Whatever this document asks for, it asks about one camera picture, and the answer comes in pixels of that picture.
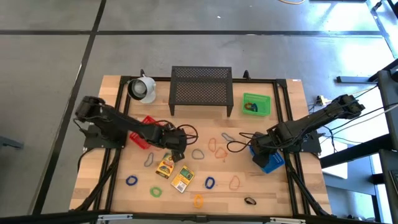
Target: small box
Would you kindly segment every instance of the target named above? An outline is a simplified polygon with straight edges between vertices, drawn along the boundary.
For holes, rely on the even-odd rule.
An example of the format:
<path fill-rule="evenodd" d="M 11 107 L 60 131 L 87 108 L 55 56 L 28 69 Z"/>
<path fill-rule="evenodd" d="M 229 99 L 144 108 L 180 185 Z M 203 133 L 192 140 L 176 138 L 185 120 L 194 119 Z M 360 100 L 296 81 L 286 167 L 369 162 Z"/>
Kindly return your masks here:
<path fill-rule="evenodd" d="M 162 162 L 160 162 L 159 166 L 156 169 L 156 173 L 168 179 L 172 174 L 173 169 L 174 169 L 174 161 L 172 159 L 172 154 L 166 152 L 166 154 L 164 154 Z"/>
<path fill-rule="evenodd" d="M 180 172 L 174 177 L 172 185 L 181 193 L 188 187 L 188 184 L 192 181 L 195 173 L 188 169 L 187 166 L 183 166 Z"/>

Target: concrete floor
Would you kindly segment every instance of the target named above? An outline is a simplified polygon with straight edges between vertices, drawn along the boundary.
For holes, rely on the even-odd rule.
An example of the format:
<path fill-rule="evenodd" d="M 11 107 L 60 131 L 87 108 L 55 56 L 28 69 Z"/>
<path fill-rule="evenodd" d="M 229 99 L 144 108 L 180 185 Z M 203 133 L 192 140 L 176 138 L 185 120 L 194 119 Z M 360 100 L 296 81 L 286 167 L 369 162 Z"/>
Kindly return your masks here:
<path fill-rule="evenodd" d="M 100 0 L 2 0 L 0 30 L 91 30 L 99 5 Z M 384 20 L 394 18 L 386 13 Z M 366 3 L 305 1 L 291 6 L 277 0 L 108 1 L 99 29 L 378 30 Z M 22 151 L 0 150 L 0 217 L 29 212 L 87 40 L 87 35 L 0 35 L 0 136 L 25 143 Z M 206 65 L 230 66 L 234 77 L 249 70 L 256 78 L 302 79 L 310 104 L 317 95 L 333 99 L 369 88 L 334 80 L 372 75 L 392 60 L 382 37 L 97 36 L 77 102 L 98 94 L 103 75 L 138 75 L 143 68 L 149 76 L 169 76 L 172 65 Z M 380 104 L 370 105 L 366 97 L 367 107 Z M 354 141 L 368 137 L 363 128 L 356 133 L 342 136 Z M 70 125 L 45 213 L 67 211 L 83 141 Z"/>

